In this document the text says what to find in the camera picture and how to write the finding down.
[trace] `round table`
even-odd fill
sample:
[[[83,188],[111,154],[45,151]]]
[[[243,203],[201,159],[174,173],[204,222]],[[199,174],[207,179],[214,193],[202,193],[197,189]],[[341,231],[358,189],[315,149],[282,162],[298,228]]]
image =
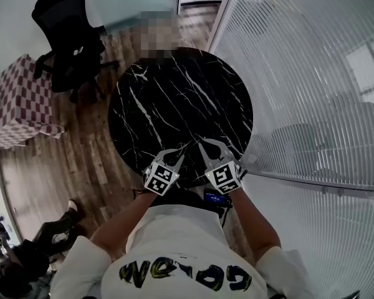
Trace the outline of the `round table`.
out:
[[[138,174],[162,150],[180,148],[185,160],[178,184],[208,182],[198,143],[224,142],[239,159],[252,132],[252,104],[245,85],[230,66],[213,54],[180,47],[161,59],[140,59],[113,90],[108,124],[122,159]],[[219,149],[201,141],[210,158]]]

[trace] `person in black clothing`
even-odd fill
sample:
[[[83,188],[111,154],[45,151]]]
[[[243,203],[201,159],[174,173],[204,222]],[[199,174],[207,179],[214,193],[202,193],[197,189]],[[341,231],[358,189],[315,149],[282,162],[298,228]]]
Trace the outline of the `person in black clothing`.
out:
[[[32,290],[30,282],[47,273],[50,257],[69,250],[80,232],[75,227],[81,220],[75,201],[69,201],[65,214],[55,222],[45,222],[32,241],[10,248],[3,239],[8,259],[0,266],[0,296],[22,298]],[[55,242],[56,237],[68,234],[65,240]]]

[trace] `office chair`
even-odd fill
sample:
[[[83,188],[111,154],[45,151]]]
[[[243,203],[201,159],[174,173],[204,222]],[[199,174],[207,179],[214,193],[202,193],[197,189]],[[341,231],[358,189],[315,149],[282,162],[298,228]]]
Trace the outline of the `office chair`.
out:
[[[34,78],[39,78],[43,70],[51,73],[52,91],[74,90],[70,96],[72,103],[77,102],[79,88],[85,82],[97,89],[100,98],[105,98],[95,76],[105,67],[119,68],[119,62],[100,63],[105,46],[98,29],[87,20],[85,0],[38,0],[32,18],[52,49],[37,60]],[[53,56],[53,67],[44,64]]]

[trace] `black lettering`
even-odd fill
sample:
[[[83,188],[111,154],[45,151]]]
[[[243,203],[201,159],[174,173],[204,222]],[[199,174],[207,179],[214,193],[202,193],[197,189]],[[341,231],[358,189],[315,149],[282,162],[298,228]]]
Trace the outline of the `black lettering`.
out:
[[[192,266],[184,266],[183,264],[177,262],[177,264],[179,265],[179,268],[182,269],[182,271],[184,271],[186,273],[187,276],[189,276],[190,278],[193,278],[193,268]]]
[[[213,291],[219,291],[223,286],[224,272],[222,268],[216,265],[210,265],[208,269],[199,271],[195,280],[202,283],[204,286],[212,289]]]
[[[237,280],[236,276],[241,276],[242,280],[240,282],[235,282]],[[233,282],[230,283],[230,289],[232,291],[242,289],[246,291],[252,282],[252,277],[244,269],[238,266],[228,266],[226,270],[226,277],[227,280]]]
[[[151,266],[151,276],[155,279],[166,278],[170,276],[170,273],[174,269],[177,269],[177,267],[173,265],[172,259],[159,257],[153,262]]]
[[[148,268],[150,268],[150,262],[147,260],[143,261],[140,271],[138,271],[137,262],[132,262],[119,270],[120,280],[130,283],[130,279],[133,277],[134,285],[141,288],[147,276]]]

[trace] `red and white checkered tablecloth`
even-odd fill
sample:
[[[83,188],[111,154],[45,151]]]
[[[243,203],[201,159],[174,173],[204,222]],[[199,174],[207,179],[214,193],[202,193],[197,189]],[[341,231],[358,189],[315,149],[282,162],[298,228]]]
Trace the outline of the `red and white checkered tablecloth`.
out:
[[[0,149],[23,145],[43,133],[60,138],[61,126],[52,124],[50,74],[35,80],[35,61],[27,54],[0,75]]]

